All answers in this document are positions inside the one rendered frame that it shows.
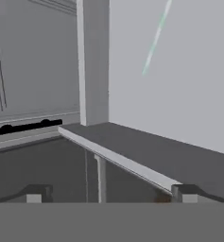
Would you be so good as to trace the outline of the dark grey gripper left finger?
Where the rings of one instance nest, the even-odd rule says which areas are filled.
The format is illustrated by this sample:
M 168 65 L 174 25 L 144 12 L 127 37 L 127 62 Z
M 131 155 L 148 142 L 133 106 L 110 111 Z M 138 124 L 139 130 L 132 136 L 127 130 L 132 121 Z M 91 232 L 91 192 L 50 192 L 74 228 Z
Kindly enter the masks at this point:
M 19 192 L 0 198 L 0 203 L 49 203 L 53 201 L 51 184 L 29 184 Z

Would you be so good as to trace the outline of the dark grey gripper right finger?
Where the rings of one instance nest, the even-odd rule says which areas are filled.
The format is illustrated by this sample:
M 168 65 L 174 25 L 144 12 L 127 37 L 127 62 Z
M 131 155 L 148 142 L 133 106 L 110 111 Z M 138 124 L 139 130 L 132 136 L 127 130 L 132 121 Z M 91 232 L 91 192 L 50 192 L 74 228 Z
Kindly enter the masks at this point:
M 173 184 L 172 201 L 180 203 L 223 202 L 224 198 L 206 193 L 194 184 Z

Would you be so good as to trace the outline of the grey panelled cupboard door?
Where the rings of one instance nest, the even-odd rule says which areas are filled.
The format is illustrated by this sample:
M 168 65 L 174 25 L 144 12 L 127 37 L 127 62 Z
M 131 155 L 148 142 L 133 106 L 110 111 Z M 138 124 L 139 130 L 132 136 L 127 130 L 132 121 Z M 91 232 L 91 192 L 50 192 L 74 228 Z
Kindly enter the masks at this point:
M 0 0 L 0 127 L 78 121 L 76 0 Z

